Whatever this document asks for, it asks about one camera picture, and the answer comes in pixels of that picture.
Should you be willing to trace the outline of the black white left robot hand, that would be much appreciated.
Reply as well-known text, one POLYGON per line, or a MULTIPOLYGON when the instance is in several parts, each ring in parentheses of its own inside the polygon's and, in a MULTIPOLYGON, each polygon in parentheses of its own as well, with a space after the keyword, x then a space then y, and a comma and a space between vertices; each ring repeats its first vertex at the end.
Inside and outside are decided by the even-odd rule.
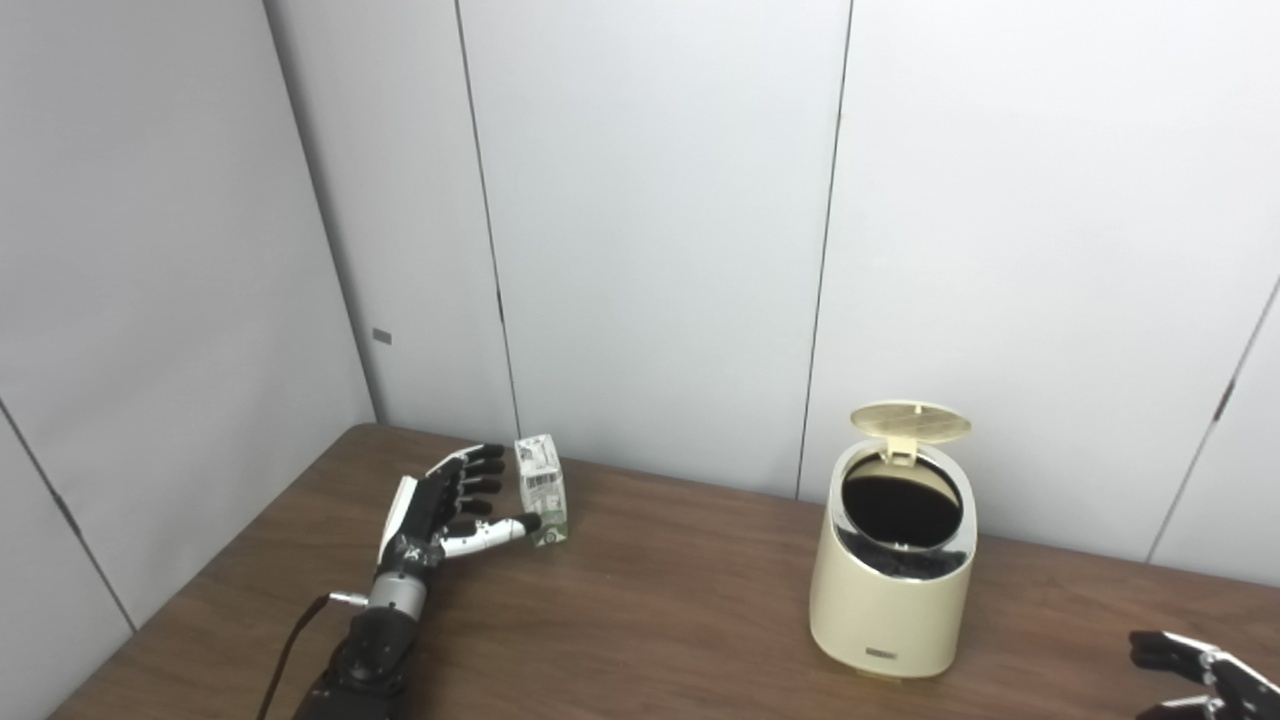
POLYGON ((420 477, 402 477, 374 577, 426 583, 448 559, 481 553, 540 530, 536 512, 492 518, 485 497, 502 489, 497 475, 506 469, 504 455, 500 445, 475 445, 447 455, 420 477))

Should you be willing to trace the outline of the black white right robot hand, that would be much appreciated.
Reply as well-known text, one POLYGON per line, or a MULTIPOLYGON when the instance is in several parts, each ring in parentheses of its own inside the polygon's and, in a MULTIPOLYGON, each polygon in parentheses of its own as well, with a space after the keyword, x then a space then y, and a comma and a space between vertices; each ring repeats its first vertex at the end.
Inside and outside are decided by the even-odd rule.
POLYGON ((1212 692, 1166 700, 1138 719, 1277 719, 1279 688, 1215 644, 1171 632, 1129 633, 1134 666, 1171 673, 1212 692))

